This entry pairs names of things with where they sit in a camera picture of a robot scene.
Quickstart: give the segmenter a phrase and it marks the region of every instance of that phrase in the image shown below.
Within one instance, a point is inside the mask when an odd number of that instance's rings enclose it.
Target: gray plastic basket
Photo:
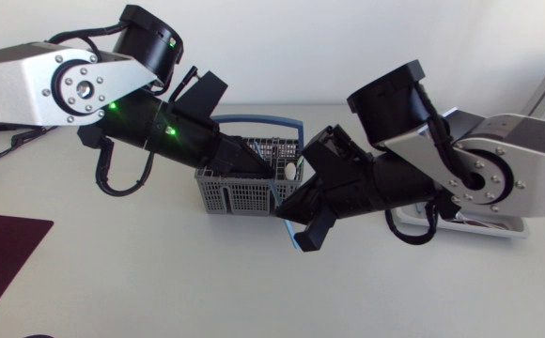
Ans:
[[[297,164],[304,148],[304,127],[302,121],[265,115],[219,115],[219,123],[257,122],[296,128],[298,139],[244,138],[244,141],[275,169],[274,185],[280,200],[284,200],[302,182],[304,164]],[[292,162],[296,165],[294,180],[285,179],[285,167]],[[270,180],[264,178],[217,177],[208,169],[197,169],[195,179],[208,213],[251,216],[268,216],[274,210],[274,198]]]

